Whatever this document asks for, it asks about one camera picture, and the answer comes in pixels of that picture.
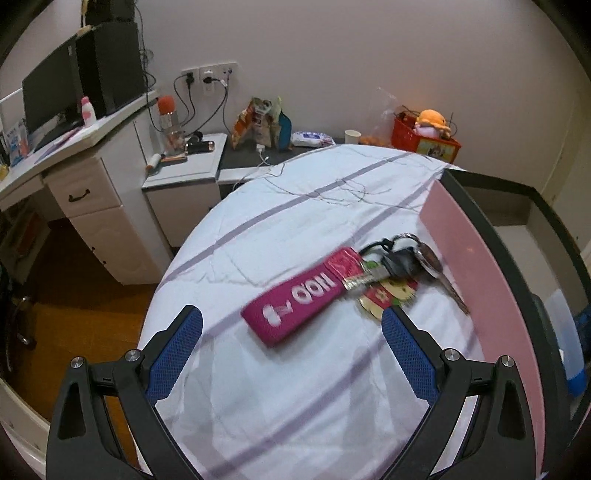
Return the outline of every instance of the screw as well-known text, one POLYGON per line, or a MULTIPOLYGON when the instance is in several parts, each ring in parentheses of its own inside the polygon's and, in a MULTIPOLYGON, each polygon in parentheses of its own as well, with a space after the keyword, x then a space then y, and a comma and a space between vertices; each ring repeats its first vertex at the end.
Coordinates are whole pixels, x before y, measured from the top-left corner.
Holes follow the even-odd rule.
POLYGON ((136 349, 130 350, 125 354, 125 359, 128 362, 135 362, 141 354, 142 354, 142 352, 140 350, 136 350, 136 349))
POLYGON ((84 359, 81 356, 75 356, 70 362, 72 368, 80 368, 82 365, 84 365, 84 359))
POLYGON ((503 365, 509 368, 515 365, 515 360, 513 360, 509 355, 503 355, 501 357, 501 362, 503 363, 503 365))
POLYGON ((443 354, 445 355, 445 358, 447 358, 450 362, 455 362, 460 358, 460 352, 453 348, 448 348, 447 350, 445 350, 443 354))

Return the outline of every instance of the cup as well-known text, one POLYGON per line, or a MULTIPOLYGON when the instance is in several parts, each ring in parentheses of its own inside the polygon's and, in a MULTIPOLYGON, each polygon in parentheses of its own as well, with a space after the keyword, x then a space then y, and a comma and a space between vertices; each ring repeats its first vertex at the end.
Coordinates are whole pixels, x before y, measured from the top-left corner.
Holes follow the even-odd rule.
POLYGON ((345 143, 348 145, 357 145, 359 143, 359 139, 361 138, 361 133, 357 130, 345 130, 345 143))

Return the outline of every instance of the car key fob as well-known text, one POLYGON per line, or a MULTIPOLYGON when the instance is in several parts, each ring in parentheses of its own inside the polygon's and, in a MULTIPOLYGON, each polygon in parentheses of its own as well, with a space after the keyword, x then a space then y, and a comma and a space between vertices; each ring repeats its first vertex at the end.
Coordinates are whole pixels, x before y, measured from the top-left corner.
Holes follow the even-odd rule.
POLYGON ((390 273, 390 278, 395 280, 410 280, 424 271, 412 247, 388 252, 381 263, 390 273))

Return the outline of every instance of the computer monitor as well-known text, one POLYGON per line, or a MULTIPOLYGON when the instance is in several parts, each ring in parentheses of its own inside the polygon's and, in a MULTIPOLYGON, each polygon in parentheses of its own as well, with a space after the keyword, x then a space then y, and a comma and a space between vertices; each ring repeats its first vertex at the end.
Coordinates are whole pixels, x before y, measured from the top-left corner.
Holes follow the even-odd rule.
POLYGON ((74 36, 57 47, 22 81, 29 134, 59 114, 63 115, 62 125, 81 121, 78 107, 81 92, 74 36))

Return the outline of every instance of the speaker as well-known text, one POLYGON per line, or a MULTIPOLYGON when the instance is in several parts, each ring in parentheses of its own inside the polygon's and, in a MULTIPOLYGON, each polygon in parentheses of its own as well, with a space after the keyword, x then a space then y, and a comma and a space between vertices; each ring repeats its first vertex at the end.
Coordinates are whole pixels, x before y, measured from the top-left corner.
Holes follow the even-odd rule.
POLYGON ((134 0, 89 0, 86 25, 97 26, 103 22, 134 20, 134 0))
POLYGON ((145 93, 134 22, 106 22, 76 40, 82 92, 96 117, 110 115, 145 93))

